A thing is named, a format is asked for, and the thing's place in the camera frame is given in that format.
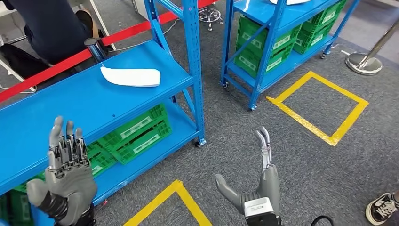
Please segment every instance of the yellow tape square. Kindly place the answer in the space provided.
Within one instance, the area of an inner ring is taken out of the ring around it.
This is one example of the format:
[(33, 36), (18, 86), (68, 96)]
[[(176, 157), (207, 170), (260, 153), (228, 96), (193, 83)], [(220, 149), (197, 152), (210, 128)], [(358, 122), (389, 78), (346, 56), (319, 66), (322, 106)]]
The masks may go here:
[(126, 222), (124, 226), (137, 226), (175, 192), (182, 199), (183, 203), (186, 205), (186, 207), (191, 212), (192, 216), (197, 220), (200, 226), (212, 225), (208, 218), (205, 216), (205, 214), (202, 212), (200, 207), (195, 203), (194, 199), (185, 189), (185, 187), (183, 186), (183, 182), (180, 180), (175, 180), (172, 184), (165, 188), (165, 190), (158, 194), (157, 197), (155, 197), (149, 204), (147, 204), (128, 222)]
[[(320, 81), (321, 83), (335, 89), (337, 92), (344, 94), (345, 96), (349, 97), (350, 99), (352, 99), (358, 103), (356, 105), (356, 107), (348, 115), (348, 117), (343, 121), (343, 123), (334, 132), (334, 134), (332, 136), (325, 134), (323, 131), (321, 131), (314, 125), (312, 125), (310, 122), (308, 122), (302, 116), (298, 115), (296, 112), (294, 112), (289, 107), (287, 107), (285, 104), (283, 104), (283, 101), (285, 99), (287, 99), (290, 95), (292, 95), (295, 91), (297, 91), (303, 84), (305, 84), (311, 78), (314, 78), (314, 79)], [(279, 107), (286, 114), (288, 114), (293, 119), (295, 119), (298, 123), (305, 126), (308, 130), (313, 132), (316, 136), (320, 137), (322, 140), (324, 140), (325, 142), (327, 142), (328, 144), (330, 144), (332, 146), (335, 146), (336, 144), (338, 144), (338, 142), (342, 139), (342, 137), (345, 135), (345, 133), (354, 124), (356, 119), (360, 116), (360, 114), (363, 112), (363, 110), (368, 105), (368, 101), (335, 85), (334, 83), (328, 81), (327, 79), (325, 79), (325, 78), (321, 77), (320, 75), (318, 75), (314, 72), (311, 72), (311, 71), (307, 72), (302, 78), (300, 78), (298, 81), (296, 81), (292, 86), (290, 86), (287, 90), (285, 90), (283, 93), (281, 93), (278, 97), (276, 97), (276, 98), (266, 97), (266, 98), (268, 100), (270, 100), (273, 104), (275, 104), (277, 107)]]

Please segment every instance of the blue shelving unit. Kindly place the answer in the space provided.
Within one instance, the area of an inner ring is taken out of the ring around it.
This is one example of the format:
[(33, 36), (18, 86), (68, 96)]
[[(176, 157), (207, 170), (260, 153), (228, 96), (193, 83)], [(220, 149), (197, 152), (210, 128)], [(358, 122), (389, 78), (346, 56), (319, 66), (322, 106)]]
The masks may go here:
[[(163, 102), (172, 134), (127, 165), (115, 164), (96, 177), (97, 205), (181, 146), (197, 139), (204, 145), (200, 41), (196, 0), (182, 0), (183, 9), (168, 0), (159, 1), (184, 22), (189, 72), (174, 59), (160, 29), (154, 1), (146, 0), (153, 38), (102, 62), (109, 68), (155, 68), (161, 73), (158, 87), (136, 88), (109, 83), (94, 65), (28, 98), (0, 110), (2, 144), (0, 195), (42, 172), (48, 165), (48, 135), (54, 118), (62, 115), (83, 129), (90, 144), (148, 109)], [(187, 88), (191, 87), (193, 98)], [(174, 96), (183, 92), (194, 121), (181, 109)], [(35, 225), (53, 221), (32, 209)]]
[[(294, 27), (300, 25), (319, 12), (325, 10), (327, 7), (335, 4), (338, 0), (311, 0), (306, 3), (287, 6), (287, 0), (278, 0), (277, 5), (272, 4), (269, 0), (234, 0), (226, 1), (226, 19), (224, 29), (224, 45), (223, 45), (223, 61), (222, 61), (222, 75), (220, 83), (227, 87), (229, 83), (236, 86), (241, 92), (249, 97), (248, 108), (256, 109), (256, 100), (262, 92), (278, 82), (288, 73), (296, 69), (306, 60), (324, 49), (323, 56), (330, 53), (330, 49), (343, 26), (349, 19), (349, 16), (357, 6), (360, 0), (354, 0), (349, 7), (347, 14), (339, 25), (333, 36), (328, 35), (318, 44), (309, 49), (305, 54), (299, 54), (292, 51), (288, 59), (275, 69), (264, 74), (268, 65), (271, 54), (271, 49), (276, 38), (280, 35), (290, 31)], [(244, 16), (256, 21), (262, 26), (258, 31), (247, 40), (240, 49), (238, 49), (232, 56), (229, 53), (231, 42), (231, 23), (234, 18), (234, 13), (238, 12)], [(262, 30), (269, 29), (263, 55), (258, 69), (256, 78), (251, 77), (246, 71), (234, 64), (233, 59), (242, 51), (247, 44), (249, 44)], [(233, 72), (236, 77), (245, 82), (251, 87), (251, 90), (245, 89), (240, 83), (230, 76), (228, 72)]]

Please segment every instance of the red strap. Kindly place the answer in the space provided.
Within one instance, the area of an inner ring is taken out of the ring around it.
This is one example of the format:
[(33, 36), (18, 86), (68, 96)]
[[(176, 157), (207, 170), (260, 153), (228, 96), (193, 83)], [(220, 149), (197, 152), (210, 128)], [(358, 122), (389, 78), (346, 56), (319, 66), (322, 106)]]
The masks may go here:
[[(217, 1), (217, 0), (200, 0), (198, 3), (198, 8), (207, 6), (214, 1)], [(167, 13), (160, 15), (160, 23), (164, 24), (164, 23), (169, 22), (176, 18), (177, 18), (176, 15), (174, 15), (172, 12), (167, 12)], [(103, 41), (104, 45), (108, 46), (108, 45), (111, 45), (112, 43), (116, 43), (123, 39), (129, 38), (133, 35), (147, 31), (150, 28), (151, 28), (150, 22), (145, 21), (140, 24), (131, 26), (131, 27), (129, 27), (125, 30), (122, 30), (120, 32), (116, 32), (110, 36), (104, 37), (102, 39), (102, 41)], [(84, 50), (78, 54), (75, 54), (75, 55), (71, 56), (70, 58), (28, 78), (27, 80), (10, 87), (9, 89), (0, 93), (0, 103), (19, 94), (20, 92), (28, 89), (29, 87), (35, 86), (51, 77), (54, 77), (55, 75), (65, 71), (65, 70), (67, 70), (68, 68), (74, 67), (75, 65), (82, 63), (83, 61), (89, 59), (90, 57), (91, 57), (91, 54), (90, 54), (89, 50), (86, 49), (86, 50)]]

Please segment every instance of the robotic hand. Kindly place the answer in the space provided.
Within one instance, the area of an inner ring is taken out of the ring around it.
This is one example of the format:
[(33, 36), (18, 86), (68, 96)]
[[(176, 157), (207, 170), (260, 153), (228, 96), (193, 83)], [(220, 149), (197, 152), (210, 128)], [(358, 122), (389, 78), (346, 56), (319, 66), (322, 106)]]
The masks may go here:
[(87, 158), (82, 129), (73, 134), (73, 122), (66, 124), (58, 116), (49, 137), (46, 182), (33, 179), (27, 183), (31, 204), (47, 213), (56, 226), (93, 226), (92, 200), (97, 193), (90, 161)]
[(271, 163), (270, 136), (265, 127), (256, 131), (261, 143), (263, 168), (256, 191), (238, 194), (231, 189), (222, 175), (216, 174), (219, 192), (231, 202), (240, 214), (245, 215), (249, 226), (280, 226), (280, 188), (277, 168)]

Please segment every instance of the green crate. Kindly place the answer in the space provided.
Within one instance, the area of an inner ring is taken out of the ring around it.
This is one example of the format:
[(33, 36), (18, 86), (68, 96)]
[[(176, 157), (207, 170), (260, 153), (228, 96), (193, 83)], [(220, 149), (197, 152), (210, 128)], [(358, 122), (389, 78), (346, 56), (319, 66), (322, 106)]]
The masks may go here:
[[(296, 40), (296, 37), (301, 30), (301, 24), (288, 31), (287, 33), (281, 35), (276, 39), (276, 42), (273, 45), (271, 50), (271, 55), (275, 55), (281, 49), (288, 46), (292, 40)], [(249, 18), (242, 16), (239, 19), (239, 31), (237, 36), (237, 45), (242, 46), (247, 40), (249, 40), (252, 35), (260, 28), (261, 26), (250, 20)], [(267, 38), (267, 34), (269, 33), (268, 29), (263, 30), (260, 32), (258, 36), (256, 36), (251, 43), (249, 43), (245, 49), (250, 50), (253, 52), (258, 58), (262, 57), (264, 44)]]
[(4, 194), (0, 196), (0, 219), (9, 222), (7, 207), (7, 195)]
[[(277, 67), (277, 65), (283, 63), (291, 53), (292, 47), (294, 46), (294, 40), (290, 42), (290, 44), (281, 49), (279, 52), (275, 53), (273, 56), (270, 57), (269, 63), (267, 65), (265, 73), (269, 72), (270, 70)], [(238, 56), (234, 59), (234, 63), (244, 69), (249, 75), (256, 78), (256, 74), (259, 69), (261, 58), (253, 54), (251, 51), (244, 49), (240, 52)]]
[(9, 212), (11, 225), (33, 226), (31, 206), (28, 196), (19, 191), (10, 191), (11, 210)]
[[(43, 172), (43, 173), (40, 173), (40, 174), (38, 174), (38, 175), (32, 177), (32, 178), (29, 179), (29, 180), (32, 180), (32, 179), (46, 180), (46, 176), (44, 175), (44, 172)], [(20, 185), (18, 185), (18, 186), (16, 186), (16, 187), (14, 187), (14, 190), (19, 191), (19, 192), (26, 193), (26, 183), (27, 183), (27, 181), (26, 181), (26, 182), (23, 182), (22, 184), (20, 184)]]
[(313, 33), (323, 29), (327, 24), (334, 23), (345, 6), (346, 1), (347, 0), (340, 0), (336, 4), (310, 18), (308, 21), (305, 21), (302, 24), (302, 30)]
[(97, 140), (97, 142), (108, 152), (110, 150), (114, 151), (123, 145), (126, 140), (133, 139), (140, 135), (144, 131), (143, 128), (146, 125), (166, 116), (165, 106), (161, 103), (123, 126), (118, 127), (111, 133)]
[(94, 177), (105, 172), (117, 162), (113, 155), (108, 153), (98, 142), (91, 143), (87, 146), (87, 155), (91, 163)]
[(149, 124), (145, 129), (145, 132), (110, 153), (120, 163), (126, 164), (172, 133), (167, 117)]
[(323, 27), (323, 29), (315, 33), (301, 30), (296, 38), (294, 50), (298, 53), (304, 54), (310, 47), (323, 40), (330, 32), (333, 25), (334, 23), (327, 24), (325, 27)]

